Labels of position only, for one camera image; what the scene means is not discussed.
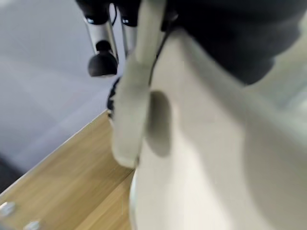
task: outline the wooden tabletop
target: wooden tabletop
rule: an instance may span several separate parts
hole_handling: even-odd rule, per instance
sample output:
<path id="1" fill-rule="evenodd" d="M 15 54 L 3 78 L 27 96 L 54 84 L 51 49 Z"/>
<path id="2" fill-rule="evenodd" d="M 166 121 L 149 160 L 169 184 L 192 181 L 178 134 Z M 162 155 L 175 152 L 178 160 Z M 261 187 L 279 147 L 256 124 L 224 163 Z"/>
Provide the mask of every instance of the wooden tabletop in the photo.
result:
<path id="1" fill-rule="evenodd" d="M 129 230 L 132 170 L 110 148 L 111 127 L 100 115 L 0 196 L 16 203 L 1 224 L 22 230 L 40 220 L 42 230 Z"/>

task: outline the gray floor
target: gray floor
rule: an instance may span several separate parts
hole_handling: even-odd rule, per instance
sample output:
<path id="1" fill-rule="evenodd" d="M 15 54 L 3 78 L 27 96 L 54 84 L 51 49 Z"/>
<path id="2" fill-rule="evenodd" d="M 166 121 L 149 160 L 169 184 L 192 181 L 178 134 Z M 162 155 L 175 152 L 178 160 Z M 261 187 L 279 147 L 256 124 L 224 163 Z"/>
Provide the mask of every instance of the gray floor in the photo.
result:
<path id="1" fill-rule="evenodd" d="M 2 157 L 27 171 L 105 110 L 116 78 L 90 78 L 92 54 L 73 0 L 0 0 Z"/>

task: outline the black cable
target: black cable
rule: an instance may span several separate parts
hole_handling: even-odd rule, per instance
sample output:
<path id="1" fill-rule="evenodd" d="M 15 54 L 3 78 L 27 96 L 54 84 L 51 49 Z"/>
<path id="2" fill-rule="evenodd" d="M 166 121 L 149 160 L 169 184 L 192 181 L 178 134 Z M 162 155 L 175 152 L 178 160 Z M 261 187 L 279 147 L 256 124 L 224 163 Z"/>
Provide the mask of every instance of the black cable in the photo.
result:
<path id="1" fill-rule="evenodd" d="M 113 22 L 112 22 L 112 26 L 115 24 L 115 21 L 117 19 L 117 7 L 116 7 L 115 4 L 113 4 L 113 6 L 114 6 L 114 11 L 115 11 L 115 16 L 114 16 L 114 19 L 113 19 Z"/>

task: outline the black fabric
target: black fabric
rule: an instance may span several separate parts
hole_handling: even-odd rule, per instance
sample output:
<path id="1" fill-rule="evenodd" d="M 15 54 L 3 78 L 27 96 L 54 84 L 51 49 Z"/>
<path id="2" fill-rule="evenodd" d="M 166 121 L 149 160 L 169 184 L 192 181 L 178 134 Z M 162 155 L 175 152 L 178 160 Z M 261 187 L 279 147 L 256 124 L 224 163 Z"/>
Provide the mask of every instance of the black fabric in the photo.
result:
<path id="1" fill-rule="evenodd" d="M 307 0 L 170 0 L 183 26 L 227 71 L 253 84 L 299 37 Z"/>
<path id="2" fill-rule="evenodd" d="M 116 88 L 117 88 L 117 84 L 119 83 L 119 80 L 120 80 L 120 78 L 118 78 L 113 83 L 112 89 L 111 89 L 109 96 L 107 97 L 107 101 L 106 101 L 107 115 L 111 119 L 114 115 L 114 96 L 116 94 Z"/>

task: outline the metal screw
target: metal screw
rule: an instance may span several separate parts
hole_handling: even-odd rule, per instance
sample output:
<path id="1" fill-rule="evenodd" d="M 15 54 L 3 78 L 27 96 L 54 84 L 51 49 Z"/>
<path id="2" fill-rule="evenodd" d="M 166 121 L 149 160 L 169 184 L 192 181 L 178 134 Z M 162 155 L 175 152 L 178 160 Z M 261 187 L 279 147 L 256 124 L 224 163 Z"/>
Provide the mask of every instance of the metal screw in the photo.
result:
<path id="1" fill-rule="evenodd" d="M 3 217 L 7 217 L 15 211 L 15 203 L 14 202 L 5 202 L 0 205 L 0 215 Z"/>
<path id="2" fill-rule="evenodd" d="M 24 227 L 24 230 L 39 230 L 39 229 L 40 229 L 40 223 L 38 220 L 31 221 Z"/>

